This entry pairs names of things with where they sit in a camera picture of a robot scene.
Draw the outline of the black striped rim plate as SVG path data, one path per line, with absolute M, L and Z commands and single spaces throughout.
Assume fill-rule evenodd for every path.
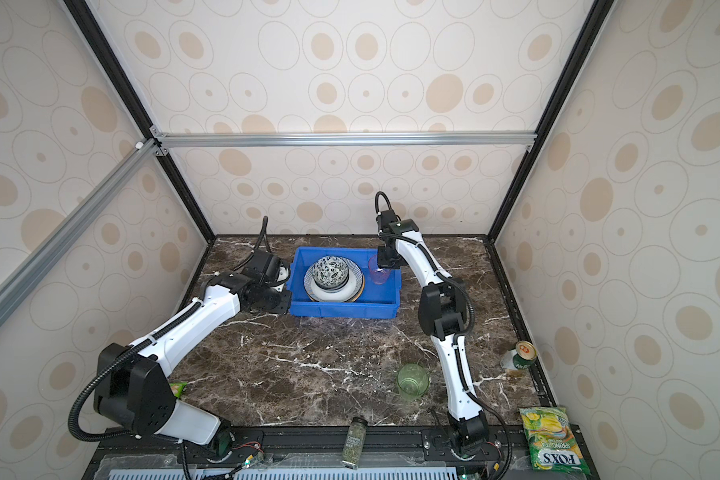
M 349 265 L 349 281 L 341 289 L 325 291 L 318 288 L 315 285 L 310 272 L 310 267 L 314 263 L 307 269 L 303 284 L 305 291 L 311 300 L 328 303 L 347 303 L 353 302 L 359 298 L 365 286 L 363 273 L 355 262 L 349 258 L 343 258 L 347 260 Z

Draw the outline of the leaf pattern ceramic bowl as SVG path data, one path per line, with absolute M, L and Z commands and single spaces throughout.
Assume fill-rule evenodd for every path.
M 341 289 L 349 281 L 349 265 L 343 257 L 323 256 L 310 267 L 310 272 L 315 285 L 325 291 Z

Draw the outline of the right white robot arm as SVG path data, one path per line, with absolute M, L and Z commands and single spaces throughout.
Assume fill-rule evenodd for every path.
M 410 268 L 421 286 L 418 321 L 437 351 L 447 392 L 450 422 L 449 441 L 459 458 L 475 456 L 490 444 L 495 430 L 491 418 L 499 422 L 503 438 L 495 443 L 499 461 L 495 470 L 503 474 L 513 459 L 513 445 L 506 421 L 476 393 L 466 352 L 467 335 L 476 315 L 464 282 L 452 276 L 435 259 L 418 226 L 403 219 L 391 206 L 376 209 L 377 233 L 383 245 L 378 248 L 379 266 L 385 269 Z

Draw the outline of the pink glass cup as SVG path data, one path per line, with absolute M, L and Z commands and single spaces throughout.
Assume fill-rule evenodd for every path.
M 385 284 L 391 276 L 390 269 L 382 268 L 378 263 L 378 256 L 373 255 L 368 260 L 368 273 L 370 280 L 376 285 Z

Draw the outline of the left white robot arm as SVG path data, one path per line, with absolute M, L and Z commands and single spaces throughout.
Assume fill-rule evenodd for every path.
M 178 399 L 169 378 L 196 346 L 239 313 L 286 313 L 289 276 L 285 261 L 254 251 L 237 269 L 210 278 L 201 297 L 152 332 L 128 345 L 107 346 L 95 377 L 73 402 L 69 434 L 90 443 L 158 436 L 226 456 L 234 441 L 230 422 Z

